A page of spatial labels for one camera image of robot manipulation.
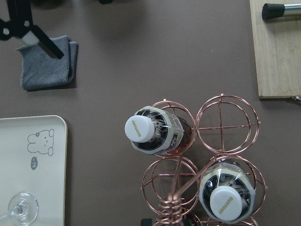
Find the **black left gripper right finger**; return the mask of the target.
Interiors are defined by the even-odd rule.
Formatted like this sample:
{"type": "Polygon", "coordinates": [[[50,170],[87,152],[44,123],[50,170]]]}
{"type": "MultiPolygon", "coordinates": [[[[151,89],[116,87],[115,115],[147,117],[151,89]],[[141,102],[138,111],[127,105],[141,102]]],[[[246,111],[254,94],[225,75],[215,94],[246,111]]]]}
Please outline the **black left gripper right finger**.
{"type": "Polygon", "coordinates": [[[55,43],[37,26],[31,27],[31,32],[38,38],[38,45],[52,58],[61,59],[64,53],[55,43]]]}

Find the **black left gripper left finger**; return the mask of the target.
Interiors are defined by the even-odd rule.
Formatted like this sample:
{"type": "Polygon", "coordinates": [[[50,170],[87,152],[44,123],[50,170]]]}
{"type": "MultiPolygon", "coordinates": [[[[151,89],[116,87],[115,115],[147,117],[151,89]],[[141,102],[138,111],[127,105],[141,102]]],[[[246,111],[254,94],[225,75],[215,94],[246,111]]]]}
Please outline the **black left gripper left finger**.
{"type": "Polygon", "coordinates": [[[29,0],[7,0],[9,21],[0,20],[0,39],[23,38],[33,26],[29,0]]]}

